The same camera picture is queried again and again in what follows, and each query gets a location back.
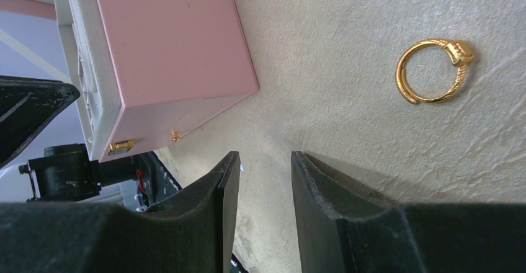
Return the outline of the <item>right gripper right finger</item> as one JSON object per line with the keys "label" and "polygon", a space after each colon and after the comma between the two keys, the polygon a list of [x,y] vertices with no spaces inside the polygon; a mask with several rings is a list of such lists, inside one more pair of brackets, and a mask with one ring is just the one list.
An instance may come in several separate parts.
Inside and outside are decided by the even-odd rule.
{"label": "right gripper right finger", "polygon": [[394,204],[294,151],[303,272],[524,272],[525,205]]}

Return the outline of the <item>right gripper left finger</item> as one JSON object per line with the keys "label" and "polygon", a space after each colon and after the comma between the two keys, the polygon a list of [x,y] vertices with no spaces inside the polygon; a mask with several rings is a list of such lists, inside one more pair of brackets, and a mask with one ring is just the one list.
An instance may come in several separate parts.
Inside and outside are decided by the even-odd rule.
{"label": "right gripper left finger", "polygon": [[116,204],[1,205],[2,272],[228,272],[239,153],[145,212]]}

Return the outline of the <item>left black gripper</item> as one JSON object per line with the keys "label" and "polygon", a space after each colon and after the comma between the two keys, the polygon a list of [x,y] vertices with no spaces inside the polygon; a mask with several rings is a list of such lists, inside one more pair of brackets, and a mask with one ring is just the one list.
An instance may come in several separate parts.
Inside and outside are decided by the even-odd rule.
{"label": "left black gripper", "polygon": [[[1,76],[1,167],[80,95],[61,81]],[[84,144],[45,148],[19,172],[29,176],[32,202],[111,202],[144,212],[181,189],[153,152],[100,163],[89,160]]]}

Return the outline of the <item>pink jewelry box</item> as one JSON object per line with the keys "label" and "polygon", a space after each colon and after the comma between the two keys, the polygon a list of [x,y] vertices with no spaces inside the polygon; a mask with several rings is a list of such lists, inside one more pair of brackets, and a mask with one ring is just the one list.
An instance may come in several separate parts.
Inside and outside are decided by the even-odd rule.
{"label": "pink jewelry box", "polygon": [[90,160],[165,148],[259,88],[234,0],[54,0]]}

